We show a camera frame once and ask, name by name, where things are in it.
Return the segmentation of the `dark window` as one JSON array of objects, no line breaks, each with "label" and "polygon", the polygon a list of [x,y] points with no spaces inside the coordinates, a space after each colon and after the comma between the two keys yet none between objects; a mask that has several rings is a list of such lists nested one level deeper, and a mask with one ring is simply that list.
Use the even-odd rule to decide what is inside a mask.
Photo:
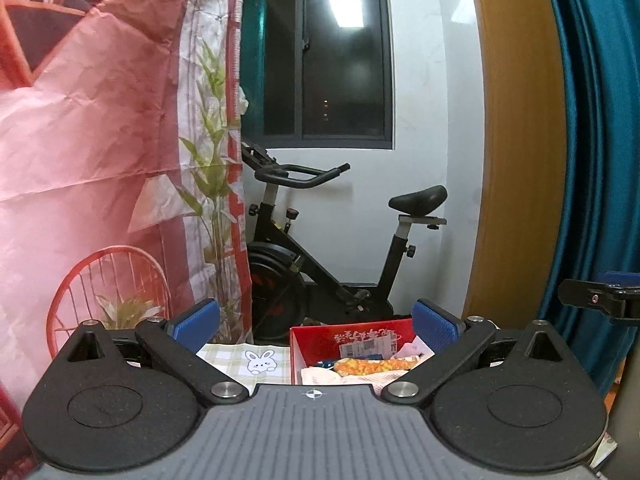
[{"label": "dark window", "polygon": [[392,148],[387,0],[243,0],[240,61],[245,139]]}]

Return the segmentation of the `white waffle towel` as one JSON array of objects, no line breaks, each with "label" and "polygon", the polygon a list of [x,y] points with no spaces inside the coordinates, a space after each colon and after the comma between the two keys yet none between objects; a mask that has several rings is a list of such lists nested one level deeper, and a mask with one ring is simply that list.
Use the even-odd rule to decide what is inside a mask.
[{"label": "white waffle towel", "polygon": [[[418,356],[421,363],[431,359],[435,352],[419,337],[411,342],[404,344],[401,349],[393,354],[390,359],[408,358],[409,356]],[[354,358],[366,360],[386,360],[378,358]],[[394,380],[400,379],[408,372],[387,372],[373,374],[367,376],[346,376],[341,377],[333,370],[333,365],[314,365],[302,369],[300,377],[303,385],[311,386],[353,386],[353,385],[370,385],[376,394],[380,394],[385,386],[388,386]]]}]

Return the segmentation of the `red strawberry cardboard box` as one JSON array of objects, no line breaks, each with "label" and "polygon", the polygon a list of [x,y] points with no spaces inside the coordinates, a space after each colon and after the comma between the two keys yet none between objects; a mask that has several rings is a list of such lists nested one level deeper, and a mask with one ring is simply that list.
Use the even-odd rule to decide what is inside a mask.
[{"label": "red strawberry cardboard box", "polygon": [[311,383],[311,368],[341,359],[424,361],[434,351],[413,330],[411,318],[338,325],[296,326],[290,329],[291,382]]}]

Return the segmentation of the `red printed backdrop cloth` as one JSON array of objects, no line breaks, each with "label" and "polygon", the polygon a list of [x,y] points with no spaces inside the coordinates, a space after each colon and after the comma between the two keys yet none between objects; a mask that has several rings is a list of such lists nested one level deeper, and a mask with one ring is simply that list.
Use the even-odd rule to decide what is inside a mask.
[{"label": "red printed backdrop cloth", "polygon": [[243,0],[1,0],[1,474],[76,326],[212,298],[252,339],[242,185]]}]

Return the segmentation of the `orange patterned soft item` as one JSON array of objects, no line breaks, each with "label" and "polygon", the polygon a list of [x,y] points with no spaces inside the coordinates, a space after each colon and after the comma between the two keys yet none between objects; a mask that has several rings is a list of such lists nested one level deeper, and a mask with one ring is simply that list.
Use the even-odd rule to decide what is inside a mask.
[{"label": "orange patterned soft item", "polygon": [[333,370],[341,377],[367,376],[387,372],[408,372],[420,363],[421,359],[418,356],[386,360],[345,358],[338,360],[333,365]]}]

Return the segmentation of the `plaid cartoon tablecloth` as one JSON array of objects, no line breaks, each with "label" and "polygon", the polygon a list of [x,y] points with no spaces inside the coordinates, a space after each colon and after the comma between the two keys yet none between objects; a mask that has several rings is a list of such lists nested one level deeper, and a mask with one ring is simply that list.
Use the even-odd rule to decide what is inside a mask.
[{"label": "plaid cartoon tablecloth", "polygon": [[258,385],[291,382],[290,349],[256,344],[204,344],[196,355],[254,393]]}]

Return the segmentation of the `wooden door panel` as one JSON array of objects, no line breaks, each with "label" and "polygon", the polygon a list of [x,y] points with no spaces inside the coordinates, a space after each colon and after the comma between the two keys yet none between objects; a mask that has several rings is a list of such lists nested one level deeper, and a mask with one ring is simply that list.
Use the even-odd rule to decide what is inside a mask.
[{"label": "wooden door panel", "polygon": [[501,327],[536,318],[558,240],[564,74],[551,0],[474,0],[485,98],[480,223],[464,310]]}]

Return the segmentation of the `black exercise bike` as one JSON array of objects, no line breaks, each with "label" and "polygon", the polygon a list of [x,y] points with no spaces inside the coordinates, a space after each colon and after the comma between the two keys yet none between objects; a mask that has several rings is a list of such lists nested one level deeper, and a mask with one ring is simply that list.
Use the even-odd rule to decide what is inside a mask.
[{"label": "black exercise bike", "polygon": [[292,231],[298,209],[288,207],[281,220],[276,218],[280,192],[312,192],[346,174],[349,164],[330,169],[284,164],[252,141],[242,142],[241,150],[243,162],[265,187],[262,199],[248,211],[255,220],[247,245],[255,339],[280,344],[292,328],[306,322],[338,325],[397,318],[390,296],[402,260],[416,252],[410,230],[446,226],[446,219],[436,214],[448,197],[446,188],[433,185],[390,199],[397,226],[378,277],[369,281],[364,270],[375,256],[364,245],[375,239],[374,229],[355,230],[349,216],[334,207],[314,207],[318,231],[305,231],[302,237]]}]

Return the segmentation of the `teal curtain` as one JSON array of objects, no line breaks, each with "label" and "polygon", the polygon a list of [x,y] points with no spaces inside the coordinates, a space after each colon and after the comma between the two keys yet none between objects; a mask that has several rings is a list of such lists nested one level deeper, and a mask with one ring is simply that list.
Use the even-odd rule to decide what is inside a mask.
[{"label": "teal curtain", "polygon": [[567,278],[639,270],[639,0],[551,0],[563,64],[564,202],[539,314],[552,323],[601,394],[637,330],[564,306]]}]

